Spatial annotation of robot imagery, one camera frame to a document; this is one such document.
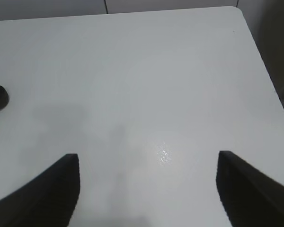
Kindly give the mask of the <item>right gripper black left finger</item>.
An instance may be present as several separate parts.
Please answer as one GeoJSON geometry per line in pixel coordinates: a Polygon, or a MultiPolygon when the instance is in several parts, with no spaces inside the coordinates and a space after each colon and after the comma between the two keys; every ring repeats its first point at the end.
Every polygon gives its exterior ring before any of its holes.
{"type": "Polygon", "coordinates": [[[66,227],[79,194],[79,158],[66,154],[0,200],[0,227],[66,227]]]}

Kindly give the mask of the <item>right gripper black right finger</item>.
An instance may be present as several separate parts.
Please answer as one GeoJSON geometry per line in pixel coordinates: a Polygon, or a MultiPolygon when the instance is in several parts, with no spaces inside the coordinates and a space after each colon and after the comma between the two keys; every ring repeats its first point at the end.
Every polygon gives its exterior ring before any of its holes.
{"type": "Polygon", "coordinates": [[[231,151],[220,151],[216,186],[233,227],[284,227],[284,186],[231,151]]]}

